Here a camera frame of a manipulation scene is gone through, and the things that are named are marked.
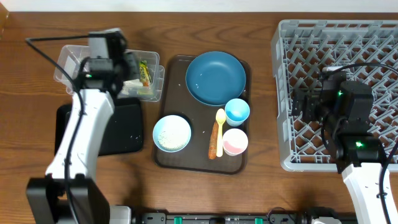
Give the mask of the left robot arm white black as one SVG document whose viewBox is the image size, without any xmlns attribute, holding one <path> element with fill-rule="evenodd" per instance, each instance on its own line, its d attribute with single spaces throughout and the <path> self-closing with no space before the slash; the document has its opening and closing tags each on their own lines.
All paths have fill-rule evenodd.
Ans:
<svg viewBox="0 0 398 224">
<path fill-rule="evenodd" d="M 125 53 L 86 57 L 77 76 L 70 118 L 45 176 L 26 195 L 36 223 L 131 223 L 132 210 L 110 205 L 97 186 L 96 165 L 114 99 L 131 73 Z"/>
</svg>

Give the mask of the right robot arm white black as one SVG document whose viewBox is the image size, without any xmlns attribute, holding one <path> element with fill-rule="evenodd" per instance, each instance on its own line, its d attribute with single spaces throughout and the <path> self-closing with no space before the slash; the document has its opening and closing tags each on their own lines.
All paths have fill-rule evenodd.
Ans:
<svg viewBox="0 0 398 224">
<path fill-rule="evenodd" d="M 386 154 L 370 132 L 373 91 L 367 84 L 343 81 L 319 92 L 295 90 L 292 114 L 317 121 L 321 139 L 335 160 L 354 204 L 358 223 L 397 223 Z"/>
</svg>

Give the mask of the pink white cup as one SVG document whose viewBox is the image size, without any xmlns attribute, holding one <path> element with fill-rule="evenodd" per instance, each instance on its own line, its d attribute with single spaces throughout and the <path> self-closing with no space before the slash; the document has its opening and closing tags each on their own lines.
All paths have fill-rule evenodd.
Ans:
<svg viewBox="0 0 398 224">
<path fill-rule="evenodd" d="M 248 148 L 246 133 L 238 128 L 227 130 L 223 135 L 223 149 L 229 156 L 242 154 Z"/>
</svg>

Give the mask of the white tissue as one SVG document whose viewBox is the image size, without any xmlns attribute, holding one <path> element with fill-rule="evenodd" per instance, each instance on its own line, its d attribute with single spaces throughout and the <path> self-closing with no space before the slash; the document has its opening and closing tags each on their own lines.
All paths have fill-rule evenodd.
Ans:
<svg viewBox="0 0 398 224">
<path fill-rule="evenodd" d="M 144 85 L 140 82 L 140 79 L 124 81 L 123 88 L 119 93 L 119 96 L 130 96 L 133 91 L 136 91 L 143 86 Z"/>
</svg>

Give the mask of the green yellow snack wrapper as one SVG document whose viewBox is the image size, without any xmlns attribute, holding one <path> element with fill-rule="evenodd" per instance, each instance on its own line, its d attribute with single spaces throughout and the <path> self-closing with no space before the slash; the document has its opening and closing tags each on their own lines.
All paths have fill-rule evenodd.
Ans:
<svg viewBox="0 0 398 224">
<path fill-rule="evenodd" d="M 141 60 L 139 62 L 139 75 L 140 75 L 140 82 L 143 86 L 151 86 L 152 85 L 152 78 L 150 76 L 149 70 L 147 68 L 147 61 Z"/>
</svg>

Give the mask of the light blue cup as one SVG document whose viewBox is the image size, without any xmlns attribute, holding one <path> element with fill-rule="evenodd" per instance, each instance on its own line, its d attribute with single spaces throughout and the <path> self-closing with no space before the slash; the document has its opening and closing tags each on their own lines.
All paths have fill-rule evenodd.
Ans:
<svg viewBox="0 0 398 224">
<path fill-rule="evenodd" d="M 226 113 L 226 122 L 232 127 L 243 124 L 251 112 L 248 103 L 240 98 L 229 100 L 224 110 Z"/>
</svg>

